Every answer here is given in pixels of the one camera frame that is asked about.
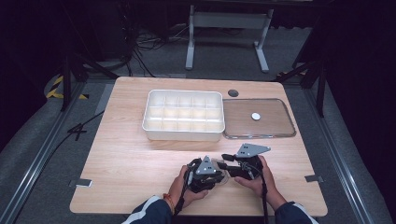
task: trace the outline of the white plastic bin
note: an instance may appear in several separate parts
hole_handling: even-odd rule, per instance
[[[151,140],[219,141],[225,129],[222,96],[216,91],[153,90],[142,127]]]

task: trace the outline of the black strap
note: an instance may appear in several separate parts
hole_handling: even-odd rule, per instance
[[[268,208],[267,208],[267,185],[265,184],[264,177],[262,176],[262,210],[264,210],[264,224],[269,224]]]
[[[180,198],[178,199],[178,202],[177,202],[177,204],[175,206],[174,217],[177,216],[177,214],[179,212],[181,212],[181,210],[183,209],[184,193],[186,192],[186,189],[187,189],[187,186],[188,186],[188,182],[189,182],[189,174],[190,174],[190,171],[191,171],[191,164],[189,163],[187,166],[189,167],[189,169],[186,171],[186,173],[183,176],[183,178],[184,178],[183,189],[181,190]]]

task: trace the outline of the metal frame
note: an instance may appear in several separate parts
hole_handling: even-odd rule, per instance
[[[254,42],[257,58],[264,73],[269,72],[262,46],[267,36],[271,23],[273,10],[269,9],[266,14],[242,14],[242,13],[218,13],[218,12],[195,12],[194,5],[190,6],[189,21],[189,45],[187,48],[186,69],[191,70],[194,59],[194,28],[195,27],[226,27],[243,29],[261,29],[262,35],[259,41]]]
[[[316,122],[325,137],[332,164],[338,174],[338,177],[340,178],[340,182],[344,188],[344,191],[346,192],[346,196],[349,199],[356,219],[359,221],[359,223],[374,223],[366,205],[364,204],[364,200],[361,197],[361,192],[355,183],[352,173],[350,173],[347,163],[337,149],[337,145],[332,138],[332,133],[329,130],[326,120],[319,115],[316,109],[316,99],[314,94],[310,90],[304,90],[304,95],[311,107]]]
[[[49,135],[45,139],[43,145],[38,151],[35,159],[30,165],[29,169],[23,176],[23,179],[18,186],[18,189],[15,191],[12,196],[11,201],[8,203],[8,206],[2,216],[0,216],[0,224],[9,224],[14,223],[22,210],[24,204],[29,198],[30,192],[35,187],[35,183],[43,172],[48,160],[50,159],[51,154],[55,150],[55,143],[57,137],[59,135],[64,122],[72,110],[74,103],[77,101],[78,97],[81,95],[82,90],[84,89],[85,83],[79,82],[76,84],[74,91],[72,93],[71,102],[68,107],[65,108],[64,112],[61,112],[56,118],[51,130],[49,131]]]

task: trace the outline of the wrist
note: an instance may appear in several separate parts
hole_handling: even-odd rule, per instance
[[[282,204],[287,202],[285,198],[276,189],[271,191],[268,190],[266,199],[267,202],[274,209],[274,211],[276,211],[276,209],[280,207]]]
[[[166,201],[166,203],[169,205],[169,208],[171,209],[171,213],[172,213],[172,215],[174,215],[175,214],[175,205],[174,205],[174,203],[172,201],[171,195],[165,193],[163,195],[163,200]]]

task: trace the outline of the wooden table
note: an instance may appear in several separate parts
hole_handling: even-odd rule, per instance
[[[228,140],[218,142],[150,141],[142,128],[149,91],[228,90],[237,98],[278,98],[291,116],[297,134],[287,138]],[[303,139],[281,84],[231,80],[120,77],[108,101],[81,178],[91,179],[89,188],[77,187],[70,204],[74,213],[129,214],[152,195],[168,192],[183,164],[195,158],[220,159],[234,154],[243,143],[271,147],[263,156],[273,171],[276,185],[286,200],[301,203],[311,216],[327,214],[318,182],[306,182],[314,171]],[[229,179],[210,190],[204,200],[194,202],[181,215],[262,216],[262,202],[250,189]]]

